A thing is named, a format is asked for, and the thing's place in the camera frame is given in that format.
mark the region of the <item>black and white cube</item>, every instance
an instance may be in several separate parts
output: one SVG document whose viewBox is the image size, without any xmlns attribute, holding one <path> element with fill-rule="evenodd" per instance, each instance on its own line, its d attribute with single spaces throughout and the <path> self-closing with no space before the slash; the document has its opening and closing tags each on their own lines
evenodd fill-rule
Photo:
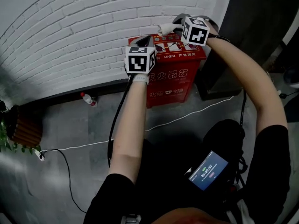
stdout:
<svg viewBox="0 0 299 224">
<path fill-rule="evenodd" d="M 155 65 L 154 47 L 126 47 L 127 73 L 148 74 Z"/>
<path fill-rule="evenodd" d="M 210 28 L 205 24 L 204 19 L 200 17 L 197 19 L 186 17 L 181 41 L 188 44 L 205 46 L 209 32 Z"/>
</svg>

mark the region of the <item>black sleeve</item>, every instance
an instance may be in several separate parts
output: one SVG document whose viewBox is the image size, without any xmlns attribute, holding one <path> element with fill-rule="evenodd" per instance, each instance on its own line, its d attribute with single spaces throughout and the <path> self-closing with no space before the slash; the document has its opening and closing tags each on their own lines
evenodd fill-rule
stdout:
<svg viewBox="0 0 299 224">
<path fill-rule="evenodd" d="M 84 224 L 120 224 L 124 215 L 132 213 L 135 186 L 127 177 L 110 174 L 93 198 Z"/>
<path fill-rule="evenodd" d="M 256 138 L 244 201 L 256 224 L 274 223 L 283 210 L 291 174 L 288 130 L 274 125 Z"/>
</svg>

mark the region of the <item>fire extinguisher box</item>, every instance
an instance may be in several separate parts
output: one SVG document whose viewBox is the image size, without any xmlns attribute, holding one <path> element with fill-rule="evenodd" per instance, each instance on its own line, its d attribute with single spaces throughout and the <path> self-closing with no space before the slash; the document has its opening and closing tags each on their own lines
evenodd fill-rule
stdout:
<svg viewBox="0 0 299 224">
<path fill-rule="evenodd" d="M 206 54 L 201 46 L 181 42 L 175 33 L 152 36 L 157 56 L 155 67 L 149 73 L 147 107 L 185 102 Z"/>
</svg>

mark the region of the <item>phone screen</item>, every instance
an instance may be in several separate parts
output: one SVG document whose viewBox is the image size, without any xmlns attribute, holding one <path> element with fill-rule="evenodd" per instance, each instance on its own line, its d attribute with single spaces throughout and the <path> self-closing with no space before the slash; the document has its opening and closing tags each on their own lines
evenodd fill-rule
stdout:
<svg viewBox="0 0 299 224">
<path fill-rule="evenodd" d="M 189 180 L 204 191 L 224 170 L 227 164 L 227 161 L 211 151 L 195 172 L 189 177 Z"/>
</svg>

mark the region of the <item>box lid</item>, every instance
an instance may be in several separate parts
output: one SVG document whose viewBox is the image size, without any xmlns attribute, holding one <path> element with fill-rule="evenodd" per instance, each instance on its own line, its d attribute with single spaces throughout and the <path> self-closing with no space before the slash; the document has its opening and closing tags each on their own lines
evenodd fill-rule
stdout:
<svg viewBox="0 0 299 224">
<path fill-rule="evenodd" d="M 158 34 L 151 36 L 154 37 L 154 45 L 157 50 L 157 63 L 206 59 L 206 54 L 201 46 L 183 43 L 180 41 L 181 37 L 175 33 L 166 36 L 159 36 Z M 129 38 L 129 44 L 136 38 L 138 37 Z"/>
</svg>

